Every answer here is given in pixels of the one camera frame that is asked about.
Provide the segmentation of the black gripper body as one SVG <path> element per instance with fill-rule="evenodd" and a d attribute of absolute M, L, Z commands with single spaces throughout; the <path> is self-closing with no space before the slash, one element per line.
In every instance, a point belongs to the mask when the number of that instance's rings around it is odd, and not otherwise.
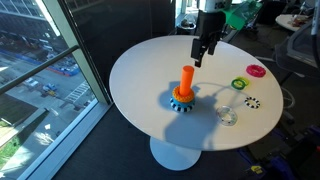
<path fill-rule="evenodd" d="M 204 45 L 218 41 L 225 22 L 226 15 L 222 11 L 214 13 L 199 11 L 196 34 L 199 36 L 200 41 Z"/>

